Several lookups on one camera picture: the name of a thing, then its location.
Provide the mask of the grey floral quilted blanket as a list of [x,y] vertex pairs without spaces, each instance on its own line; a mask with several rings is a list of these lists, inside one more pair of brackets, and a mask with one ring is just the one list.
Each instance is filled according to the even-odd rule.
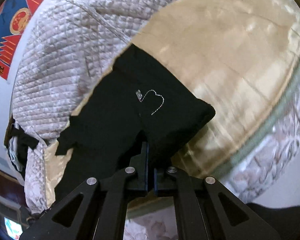
[[32,213],[55,201],[70,155],[46,153],[71,113],[151,16],[175,0],[45,0],[21,38],[12,93],[17,126],[37,139],[28,149],[24,191]]

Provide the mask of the red blue wall poster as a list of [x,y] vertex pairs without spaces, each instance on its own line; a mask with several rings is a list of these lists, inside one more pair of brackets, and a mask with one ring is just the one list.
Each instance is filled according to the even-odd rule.
[[7,80],[15,50],[43,0],[0,0],[0,77]]

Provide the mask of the dark clothes pile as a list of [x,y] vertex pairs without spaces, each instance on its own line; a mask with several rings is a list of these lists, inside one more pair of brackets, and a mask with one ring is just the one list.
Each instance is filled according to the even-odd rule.
[[39,140],[26,134],[21,126],[10,117],[4,139],[4,146],[14,169],[25,179],[28,149],[34,150]]

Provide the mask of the beige satin bed sheet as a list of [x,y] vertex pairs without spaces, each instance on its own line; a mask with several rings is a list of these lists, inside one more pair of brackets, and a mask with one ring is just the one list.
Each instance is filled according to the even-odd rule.
[[[202,178],[227,172],[275,120],[300,67],[300,8],[294,0],[175,1],[155,13],[113,59],[71,116],[79,115],[131,45],[214,108],[215,116],[169,163]],[[149,158],[156,167],[150,150]]]

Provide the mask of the black pants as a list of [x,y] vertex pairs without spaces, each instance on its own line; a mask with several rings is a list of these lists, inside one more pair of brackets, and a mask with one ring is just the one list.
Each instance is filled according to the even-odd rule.
[[58,138],[56,155],[72,150],[72,156],[55,188],[56,200],[90,177],[105,179],[126,168],[143,142],[156,167],[168,166],[214,116],[210,104],[155,58],[129,46]]

